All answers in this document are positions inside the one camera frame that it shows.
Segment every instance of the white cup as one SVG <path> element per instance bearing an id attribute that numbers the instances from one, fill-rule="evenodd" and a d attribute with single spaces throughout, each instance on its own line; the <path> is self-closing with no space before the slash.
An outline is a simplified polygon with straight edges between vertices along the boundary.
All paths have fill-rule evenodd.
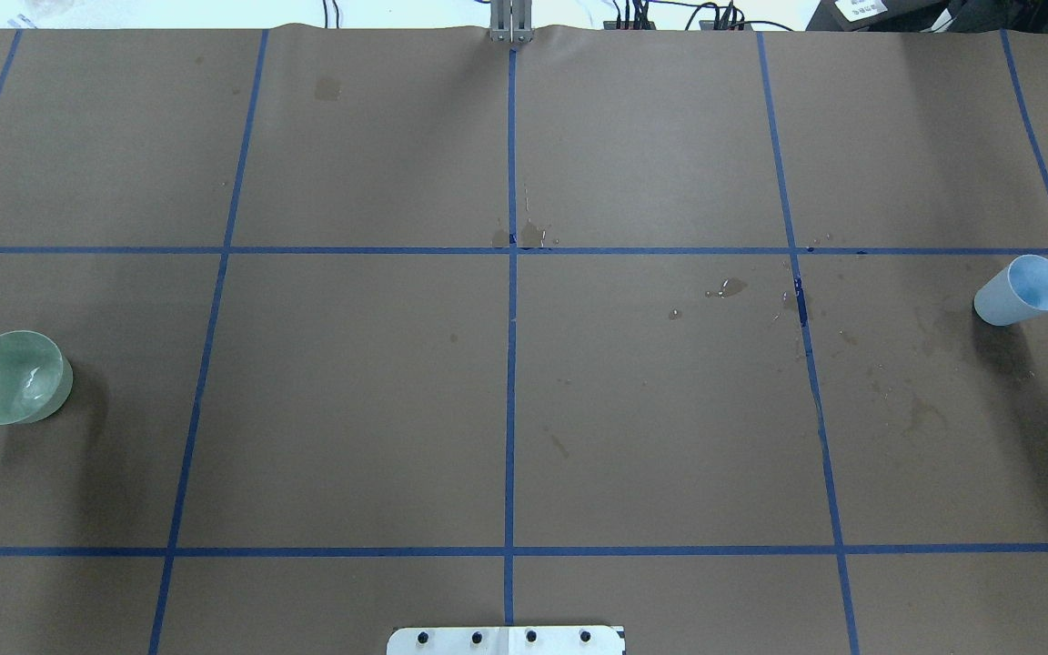
<path id="1" fill-rule="evenodd" d="M 995 275 L 973 299 L 988 324 L 1011 325 L 1048 312 L 1048 259 L 1022 256 Z"/>

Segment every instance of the white label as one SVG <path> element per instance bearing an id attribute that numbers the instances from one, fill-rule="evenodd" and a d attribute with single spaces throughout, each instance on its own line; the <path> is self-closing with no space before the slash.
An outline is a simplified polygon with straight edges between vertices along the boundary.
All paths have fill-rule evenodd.
<path id="1" fill-rule="evenodd" d="M 835 0 L 835 5 L 848 18 L 848 22 L 861 21 L 887 12 L 880 0 Z"/>

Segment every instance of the water stain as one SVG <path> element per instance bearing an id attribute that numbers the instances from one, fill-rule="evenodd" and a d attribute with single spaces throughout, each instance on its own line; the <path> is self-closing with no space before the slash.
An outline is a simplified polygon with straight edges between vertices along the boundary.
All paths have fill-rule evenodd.
<path id="1" fill-rule="evenodd" d="M 552 445 L 556 451 L 561 452 L 561 456 L 565 459 L 569 459 L 569 449 L 565 447 L 565 444 L 561 443 L 561 439 L 556 438 L 556 435 L 548 435 L 548 440 L 552 442 Z"/>
<path id="2" fill-rule="evenodd" d="M 313 86 L 313 100 L 337 100 L 342 95 L 342 83 L 328 75 L 318 75 Z"/>
<path id="3" fill-rule="evenodd" d="M 746 286 L 748 285 L 746 285 L 745 282 L 741 281 L 741 279 L 726 278 L 722 281 L 722 286 L 720 287 L 719 290 L 706 291 L 706 298 L 728 299 L 730 298 L 730 296 L 737 296 L 741 293 L 741 291 L 743 291 Z"/>
<path id="4" fill-rule="evenodd" d="M 537 227 L 531 220 L 524 223 L 521 230 L 521 248 L 542 248 L 544 247 L 544 237 L 548 232 L 542 227 Z"/>
<path id="5" fill-rule="evenodd" d="M 922 312 L 920 307 L 914 307 L 912 310 L 916 328 L 924 335 L 919 347 L 920 353 L 924 356 L 931 356 L 936 351 L 952 352 L 953 348 L 963 341 L 964 333 L 973 323 L 971 311 L 941 310 L 933 319 L 932 325 L 926 324 L 920 312 Z"/>
<path id="6" fill-rule="evenodd" d="M 783 309 L 799 313 L 799 299 L 794 291 L 783 291 Z"/>
<path id="7" fill-rule="evenodd" d="M 912 409 L 908 412 L 908 428 L 903 429 L 901 434 L 903 436 L 911 436 L 914 432 L 920 430 L 924 427 L 924 419 L 929 416 L 936 416 L 940 420 L 941 429 L 946 431 L 948 428 L 948 419 L 941 414 L 940 410 L 933 405 L 927 405 L 920 398 L 919 395 L 912 394 Z"/>

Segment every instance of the metal bracket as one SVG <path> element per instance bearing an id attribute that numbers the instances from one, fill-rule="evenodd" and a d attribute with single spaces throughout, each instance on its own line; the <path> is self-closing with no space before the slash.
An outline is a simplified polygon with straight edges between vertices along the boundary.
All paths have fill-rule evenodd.
<path id="1" fill-rule="evenodd" d="M 492 41 L 532 41 L 532 0 L 492 0 Z"/>

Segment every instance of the wet spot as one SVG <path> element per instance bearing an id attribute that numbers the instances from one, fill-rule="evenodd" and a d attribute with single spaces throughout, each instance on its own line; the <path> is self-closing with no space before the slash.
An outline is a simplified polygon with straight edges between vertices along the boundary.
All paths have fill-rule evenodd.
<path id="1" fill-rule="evenodd" d="M 935 406 L 927 405 L 918 395 L 912 395 L 912 408 L 908 411 L 908 428 L 903 429 L 903 436 L 911 436 L 914 432 L 920 430 L 926 425 L 927 418 L 936 417 L 936 422 L 940 424 L 943 431 L 948 428 L 948 419 L 941 414 L 940 410 L 937 410 Z"/>
<path id="2" fill-rule="evenodd" d="M 313 86 L 313 100 L 337 100 L 342 95 L 342 83 L 327 75 L 320 75 Z"/>
<path id="3" fill-rule="evenodd" d="M 544 247 L 544 237 L 546 232 L 542 227 L 537 227 L 531 220 L 524 223 L 521 230 L 521 248 L 542 248 Z"/>
<path id="4" fill-rule="evenodd" d="M 556 435 L 548 435 L 548 440 L 552 442 L 552 446 L 556 451 L 561 452 L 561 456 L 565 459 L 569 459 L 569 449 L 565 447 L 565 444 L 561 443 L 561 439 L 556 438 Z"/>
<path id="5" fill-rule="evenodd" d="M 741 293 L 741 291 L 743 291 L 746 286 L 748 285 L 746 285 L 745 282 L 741 281 L 741 279 L 726 278 L 722 281 L 722 286 L 719 287 L 719 290 L 706 291 L 706 298 L 728 299 L 730 298 L 730 296 L 737 296 Z"/>

